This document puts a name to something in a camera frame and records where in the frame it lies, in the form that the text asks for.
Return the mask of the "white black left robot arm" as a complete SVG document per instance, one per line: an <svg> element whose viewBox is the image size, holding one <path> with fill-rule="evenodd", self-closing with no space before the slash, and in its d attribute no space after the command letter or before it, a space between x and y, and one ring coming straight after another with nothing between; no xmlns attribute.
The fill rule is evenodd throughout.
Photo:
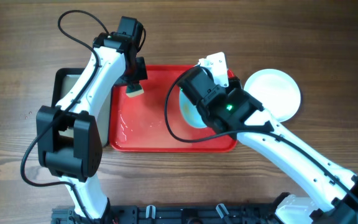
<svg viewBox="0 0 358 224"><path fill-rule="evenodd" d="M107 223L109 199L97 176L103 147L97 117L114 85L142 93L145 65L136 55L144 34L101 34L90 47L91 57L71 90L53 106L42 106L36 117L39 163L65 185L75 213L85 223Z"/></svg>

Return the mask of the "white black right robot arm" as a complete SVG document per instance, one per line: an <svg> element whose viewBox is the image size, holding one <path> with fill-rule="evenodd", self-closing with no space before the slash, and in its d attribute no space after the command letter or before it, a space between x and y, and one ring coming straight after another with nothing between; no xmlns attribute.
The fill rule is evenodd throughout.
<svg viewBox="0 0 358 224"><path fill-rule="evenodd" d="M219 52L187 71L181 89L216 136L257 151L294 180L305 196L284 196L274 209L282 223L358 223L358 175L313 149L283 122L298 111L301 93L291 76L263 69L244 85L227 76Z"/></svg>

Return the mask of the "white plate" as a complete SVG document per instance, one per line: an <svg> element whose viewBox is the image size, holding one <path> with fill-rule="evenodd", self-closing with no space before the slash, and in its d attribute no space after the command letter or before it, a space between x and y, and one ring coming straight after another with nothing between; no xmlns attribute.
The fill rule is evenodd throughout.
<svg viewBox="0 0 358 224"><path fill-rule="evenodd" d="M281 70L268 68L255 72L247 79L244 90L259 100L279 122L294 117L301 105L300 88Z"/></svg>

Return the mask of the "yellow green sponge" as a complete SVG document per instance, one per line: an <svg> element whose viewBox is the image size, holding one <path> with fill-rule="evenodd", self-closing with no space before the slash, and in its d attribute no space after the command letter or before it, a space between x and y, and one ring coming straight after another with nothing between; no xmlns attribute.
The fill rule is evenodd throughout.
<svg viewBox="0 0 358 224"><path fill-rule="evenodd" d="M133 98L139 96L144 93L144 90L140 83L130 83L126 88L126 95L129 98Z"/></svg>

